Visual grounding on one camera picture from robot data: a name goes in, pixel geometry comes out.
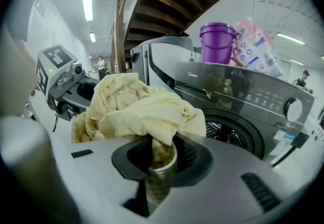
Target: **purple plastic container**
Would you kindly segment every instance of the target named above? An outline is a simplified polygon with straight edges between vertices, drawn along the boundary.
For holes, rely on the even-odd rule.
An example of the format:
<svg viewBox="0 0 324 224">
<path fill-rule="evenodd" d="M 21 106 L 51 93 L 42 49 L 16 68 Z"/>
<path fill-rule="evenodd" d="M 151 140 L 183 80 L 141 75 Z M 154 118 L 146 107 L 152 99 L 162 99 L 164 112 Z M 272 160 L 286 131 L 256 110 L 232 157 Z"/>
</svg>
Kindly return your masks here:
<svg viewBox="0 0 324 224">
<path fill-rule="evenodd" d="M 202 62 L 228 64 L 235 30 L 229 24 L 208 23 L 200 28 Z"/>
</svg>

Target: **pink packaging bag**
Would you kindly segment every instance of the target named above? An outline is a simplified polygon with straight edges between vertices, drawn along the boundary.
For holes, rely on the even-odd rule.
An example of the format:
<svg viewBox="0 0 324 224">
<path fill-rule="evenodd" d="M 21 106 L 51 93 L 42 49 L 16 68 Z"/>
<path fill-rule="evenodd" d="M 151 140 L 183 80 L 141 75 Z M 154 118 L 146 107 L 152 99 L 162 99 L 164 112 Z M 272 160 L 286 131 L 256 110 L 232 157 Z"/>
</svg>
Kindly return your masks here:
<svg viewBox="0 0 324 224">
<path fill-rule="evenodd" d="M 236 52 L 233 61 L 243 67 L 271 76 L 282 76 L 282 69 L 267 34 L 251 18 L 240 22 L 235 29 Z"/>
</svg>

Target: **person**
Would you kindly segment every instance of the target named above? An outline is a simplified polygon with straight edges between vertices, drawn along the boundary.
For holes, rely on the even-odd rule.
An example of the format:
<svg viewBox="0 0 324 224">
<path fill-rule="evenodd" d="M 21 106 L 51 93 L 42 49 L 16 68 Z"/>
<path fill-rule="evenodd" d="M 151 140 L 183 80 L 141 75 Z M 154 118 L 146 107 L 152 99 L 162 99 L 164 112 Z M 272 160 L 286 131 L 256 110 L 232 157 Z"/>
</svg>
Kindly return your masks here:
<svg viewBox="0 0 324 224">
<path fill-rule="evenodd" d="M 99 56 L 98 63 L 95 65 L 95 67 L 98 67 L 99 79 L 102 80 L 106 75 L 106 69 L 105 69 L 105 61 L 101 55 Z"/>
<path fill-rule="evenodd" d="M 305 80 L 309 77 L 309 73 L 308 70 L 304 70 L 303 72 L 303 76 L 300 78 L 297 78 L 296 80 L 294 80 L 293 84 L 294 85 L 299 85 L 301 87 L 305 87 L 306 82 Z"/>
</svg>

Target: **fluorescent light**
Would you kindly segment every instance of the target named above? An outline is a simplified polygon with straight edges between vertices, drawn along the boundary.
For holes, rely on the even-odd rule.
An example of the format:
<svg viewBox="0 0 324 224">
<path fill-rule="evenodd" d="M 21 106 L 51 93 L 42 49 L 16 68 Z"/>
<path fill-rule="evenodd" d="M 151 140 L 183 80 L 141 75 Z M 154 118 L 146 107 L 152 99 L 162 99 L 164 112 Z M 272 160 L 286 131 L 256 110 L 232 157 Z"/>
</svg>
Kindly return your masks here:
<svg viewBox="0 0 324 224">
<path fill-rule="evenodd" d="M 289 36 L 284 35 L 284 34 L 282 34 L 282 33 L 277 33 L 277 35 L 280 36 L 280 37 L 282 37 L 282 38 L 285 38 L 285 39 L 288 39 L 288 40 L 292 40 L 292 41 L 294 41 L 294 42 L 296 42 L 296 43 L 298 43 L 298 44 L 302 44 L 302 45 L 305 44 L 304 42 L 302 42 L 302 41 L 300 41 L 300 40 L 297 40 L 297 39 L 295 39 L 295 38 L 289 37 Z"/>
<path fill-rule="evenodd" d="M 94 32 L 91 32 L 91 33 L 89 33 L 89 35 L 90 35 L 91 41 L 92 42 L 96 42 L 95 33 Z"/>
<path fill-rule="evenodd" d="M 298 62 L 298 61 L 295 61 L 295 60 L 290 60 L 290 61 L 292 61 L 292 62 L 295 62 L 295 63 L 297 63 L 297 64 L 299 64 L 299 65 L 304 65 L 303 63 L 300 63 L 300 62 Z"/>
<path fill-rule="evenodd" d="M 83 10 L 85 11 L 86 21 L 93 20 L 92 0 L 82 0 Z"/>
</svg>

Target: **washing machine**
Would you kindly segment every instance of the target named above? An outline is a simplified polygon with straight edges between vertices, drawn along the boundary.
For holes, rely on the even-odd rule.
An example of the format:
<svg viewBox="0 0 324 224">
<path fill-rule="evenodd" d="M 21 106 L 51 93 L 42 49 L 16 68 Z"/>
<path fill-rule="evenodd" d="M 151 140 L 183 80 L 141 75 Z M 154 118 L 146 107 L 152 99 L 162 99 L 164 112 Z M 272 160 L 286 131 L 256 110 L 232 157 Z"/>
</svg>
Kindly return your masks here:
<svg viewBox="0 0 324 224">
<path fill-rule="evenodd" d="M 276 165 L 294 149 L 314 103 L 296 86 L 244 68 L 179 62 L 174 91 L 203 110 L 207 137 Z"/>
</svg>

